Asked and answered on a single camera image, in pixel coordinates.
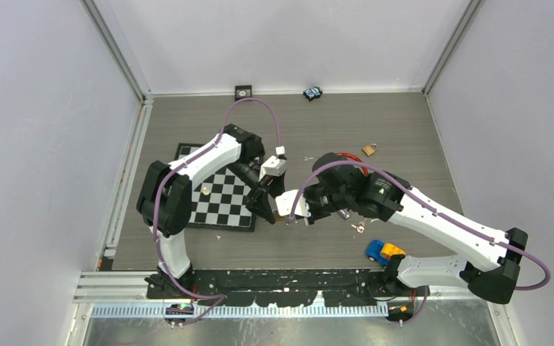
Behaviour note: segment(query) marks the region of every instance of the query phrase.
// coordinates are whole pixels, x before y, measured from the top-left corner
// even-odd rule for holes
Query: chess square
[[[202,145],[180,143],[175,159],[181,159],[195,152]],[[203,187],[209,194],[203,194]],[[192,192],[192,215],[188,227],[205,229],[226,229],[233,231],[254,231],[255,215],[243,203],[251,188],[226,167],[205,179]]]

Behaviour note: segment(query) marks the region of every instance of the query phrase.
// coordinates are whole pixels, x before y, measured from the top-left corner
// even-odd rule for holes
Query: blue toy car
[[[375,239],[371,241],[368,249],[366,249],[366,256],[369,258],[369,260],[373,262],[377,261],[381,265],[387,265],[389,261],[381,256],[381,250],[383,249],[384,245],[385,243],[380,240]]]
[[[312,86],[303,91],[302,94],[309,100],[309,102],[311,102],[314,99],[319,99],[324,92],[319,86]]]

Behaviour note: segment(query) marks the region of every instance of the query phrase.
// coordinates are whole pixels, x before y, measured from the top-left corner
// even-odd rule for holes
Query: metal cylinder
[[[348,218],[351,217],[351,213],[349,213],[349,210],[347,209],[341,209],[341,210],[337,210],[336,212],[340,218],[342,218],[343,220],[347,220]]]

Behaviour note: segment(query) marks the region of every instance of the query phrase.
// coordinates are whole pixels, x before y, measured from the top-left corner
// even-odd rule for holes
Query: perforated metal strip
[[[165,315],[171,303],[96,303],[92,309],[92,318],[178,318],[186,319],[202,314],[207,306],[194,305],[194,315]],[[323,302],[310,306],[278,308],[269,306],[217,306],[204,319],[249,319],[249,318],[292,318],[292,317],[386,317],[387,303],[377,302],[376,306],[338,306],[325,307]]]

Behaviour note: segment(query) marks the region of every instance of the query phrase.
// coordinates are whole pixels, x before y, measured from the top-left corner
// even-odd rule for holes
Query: concrete floor
[[[308,102],[302,95],[262,97],[277,112],[288,157],[286,189],[310,175],[313,161],[333,151],[346,151],[408,180],[435,201],[461,212],[452,178],[428,105],[420,93],[326,94]],[[135,211],[147,167],[155,160],[172,161],[178,143],[206,143],[218,131],[232,97],[159,97],[147,128],[131,199],[128,204],[113,269],[151,270],[157,255],[151,234]],[[263,139],[274,151],[276,134],[270,113],[261,104],[239,105],[229,119]],[[365,157],[370,143],[377,152]],[[196,268],[356,268],[373,267],[364,256],[372,239],[396,244],[418,257],[444,256],[452,251],[414,231],[374,222],[358,234],[351,227],[361,218],[338,216],[303,224],[270,225],[257,218],[255,232],[186,229],[188,256]]]

